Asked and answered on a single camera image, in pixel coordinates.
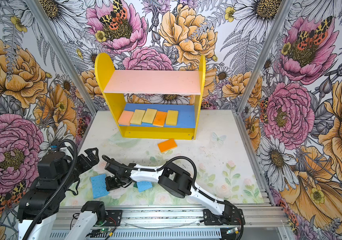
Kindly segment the small yellow sponge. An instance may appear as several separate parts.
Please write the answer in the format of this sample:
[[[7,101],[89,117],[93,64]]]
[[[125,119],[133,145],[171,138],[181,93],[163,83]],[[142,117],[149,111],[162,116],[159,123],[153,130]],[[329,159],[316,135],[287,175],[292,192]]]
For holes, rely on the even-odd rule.
[[[166,125],[167,126],[176,126],[178,120],[178,111],[176,110],[168,110],[167,118],[166,118]]]

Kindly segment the blue cellulose sponge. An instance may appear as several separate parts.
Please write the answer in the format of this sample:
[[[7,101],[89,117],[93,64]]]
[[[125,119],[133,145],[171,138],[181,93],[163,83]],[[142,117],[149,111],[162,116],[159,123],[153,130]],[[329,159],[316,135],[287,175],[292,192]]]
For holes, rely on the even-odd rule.
[[[153,184],[151,182],[147,182],[147,181],[137,182],[137,188],[138,188],[139,193],[147,191],[151,189],[152,187],[153,187]]]

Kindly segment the yellow sponge with green back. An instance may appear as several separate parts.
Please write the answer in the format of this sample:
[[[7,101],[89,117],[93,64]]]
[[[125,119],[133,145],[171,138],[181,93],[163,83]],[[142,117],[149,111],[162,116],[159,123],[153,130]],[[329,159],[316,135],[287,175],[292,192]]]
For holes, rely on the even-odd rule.
[[[132,115],[132,118],[130,120],[130,124],[140,126],[142,124],[142,120],[143,120],[145,113],[146,113],[146,110],[136,109],[134,111],[134,114]]]

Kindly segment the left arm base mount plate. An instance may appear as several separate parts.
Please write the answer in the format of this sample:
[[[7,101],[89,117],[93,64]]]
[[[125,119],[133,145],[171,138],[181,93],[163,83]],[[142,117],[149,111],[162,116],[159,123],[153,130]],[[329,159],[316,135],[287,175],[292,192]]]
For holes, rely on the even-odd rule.
[[[106,210],[106,219],[102,227],[119,227],[122,220],[122,210]]]

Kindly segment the large yellow sponge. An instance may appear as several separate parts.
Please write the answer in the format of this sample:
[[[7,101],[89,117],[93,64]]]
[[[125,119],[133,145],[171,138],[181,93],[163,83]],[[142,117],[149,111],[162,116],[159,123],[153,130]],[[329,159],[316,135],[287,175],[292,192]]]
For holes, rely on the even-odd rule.
[[[142,122],[145,124],[153,124],[154,119],[157,115],[158,110],[156,109],[147,109],[143,118],[142,118]]]

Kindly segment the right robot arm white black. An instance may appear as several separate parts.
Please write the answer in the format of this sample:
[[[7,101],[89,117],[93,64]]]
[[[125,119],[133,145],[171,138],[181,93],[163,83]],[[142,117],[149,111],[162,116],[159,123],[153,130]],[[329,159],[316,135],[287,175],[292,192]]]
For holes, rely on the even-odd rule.
[[[203,222],[206,226],[243,226],[243,211],[227,200],[206,192],[191,174],[174,163],[159,167],[143,167],[138,164],[128,166],[112,159],[105,170],[112,174],[106,177],[107,191],[129,186],[131,183],[157,183],[176,198],[187,198],[205,207]]]

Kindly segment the orange sponge front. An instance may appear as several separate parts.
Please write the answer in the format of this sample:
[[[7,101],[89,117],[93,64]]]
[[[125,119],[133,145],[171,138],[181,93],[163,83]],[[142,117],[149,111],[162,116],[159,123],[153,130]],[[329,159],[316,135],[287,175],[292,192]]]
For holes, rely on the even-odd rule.
[[[153,126],[164,127],[167,119],[167,112],[157,111],[155,118],[153,120]]]

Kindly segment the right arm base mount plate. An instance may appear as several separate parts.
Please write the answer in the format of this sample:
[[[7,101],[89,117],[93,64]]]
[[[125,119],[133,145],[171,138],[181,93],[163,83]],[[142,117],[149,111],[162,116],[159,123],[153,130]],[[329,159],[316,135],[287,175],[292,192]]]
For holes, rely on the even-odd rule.
[[[232,209],[230,211],[225,211],[224,215],[214,215],[210,210],[203,210],[203,222],[205,226],[240,226],[245,225],[245,219],[242,214],[242,210],[237,212]]]

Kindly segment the pink orange sponge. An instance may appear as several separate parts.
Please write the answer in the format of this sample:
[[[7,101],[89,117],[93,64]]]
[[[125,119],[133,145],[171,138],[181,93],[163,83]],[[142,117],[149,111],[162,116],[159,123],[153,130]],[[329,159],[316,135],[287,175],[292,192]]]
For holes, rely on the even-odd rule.
[[[134,115],[134,112],[124,110],[118,119],[118,125],[130,126],[133,115]]]

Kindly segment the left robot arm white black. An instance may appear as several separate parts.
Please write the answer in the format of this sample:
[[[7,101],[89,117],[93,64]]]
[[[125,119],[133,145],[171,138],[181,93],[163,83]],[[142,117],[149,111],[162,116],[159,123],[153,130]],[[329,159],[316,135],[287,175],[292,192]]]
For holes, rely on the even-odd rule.
[[[66,192],[80,183],[80,175],[99,163],[99,150],[91,148],[85,154],[67,155],[62,151],[50,151],[38,163],[39,176],[19,203],[17,218],[18,239],[48,239]]]

